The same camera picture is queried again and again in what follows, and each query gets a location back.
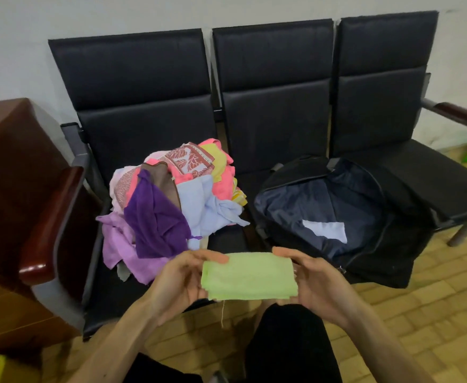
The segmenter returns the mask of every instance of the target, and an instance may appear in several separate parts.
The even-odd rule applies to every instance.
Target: chair armrest
[[[38,285],[56,278],[54,250],[65,228],[85,170],[81,166],[65,168],[58,187],[47,201],[38,223],[22,247],[19,263],[19,278],[28,285]]]
[[[449,102],[436,103],[422,98],[422,107],[467,126],[467,109]]]

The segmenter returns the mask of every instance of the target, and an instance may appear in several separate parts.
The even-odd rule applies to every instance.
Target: light blue cloth
[[[232,200],[219,200],[212,194],[212,176],[205,174],[177,185],[182,213],[186,217],[194,237],[209,236],[229,224],[247,226],[249,222],[239,218],[242,206]],[[187,241],[190,250],[198,250],[200,241]]]

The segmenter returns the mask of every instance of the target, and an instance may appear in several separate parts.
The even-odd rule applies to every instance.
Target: black backpack
[[[405,288],[435,230],[430,208],[393,174],[347,159],[334,168],[325,157],[283,165],[262,185],[255,208],[273,244],[323,257],[351,283]],[[345,236],[317,236],[309,228],[317,222],[343,222]]]

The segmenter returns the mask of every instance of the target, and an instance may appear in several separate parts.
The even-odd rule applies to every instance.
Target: black waiting chair
[[[333,59],[330,153],[388,169],[434,211],[438,230],[464,225],[467,168],[411,139],[421,107],[467,124],[467,110],[422,98],[438,13],[349,17]]]
[[[275,164],[326,159],[331,19],[212,30],[229,151],[251,215]]]
[[[69,123],[62,129],[76,155],[72,165],[82,168],[57,190],[68,201],[53,202],[46,214],[76,212],[75,193],[85,178],[103,201],[102,214],[109,213],[107,186],[115,169],[138,165],[154,151],[217,138],[200,29],[50,40],[49,46],[81,122],[81,127]],[[31,244],[38,250],[24,255],[37,261],[27,261],[31,265],[20,270],[26,278],[30,272],[55,268],[52,277],[32,277],[32,291],[85,336],[121,317],[147,290],[134,277],[122,282],[104,265],[100,226],[94,243],[84,242],[74,231],[73,239],[66,241],[72,250],[66,246],[65,256],[60,237],[66,233],[66,219],[52,220],[50,229],[51,242]],[[248,251],[240,226],[211,235],[208,247],[224,253]],[[88,269],[81,282],[82,299],[77,301],[58,276],[72,264]]]

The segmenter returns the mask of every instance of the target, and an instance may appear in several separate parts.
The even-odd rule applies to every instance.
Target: right hand
[[[324,320],[349,331],[366,309],[366,303],[344,276],[323,258],[312,258],[284,247],[273,247],[272,252],[297,263],[294,269],[299,303]]]

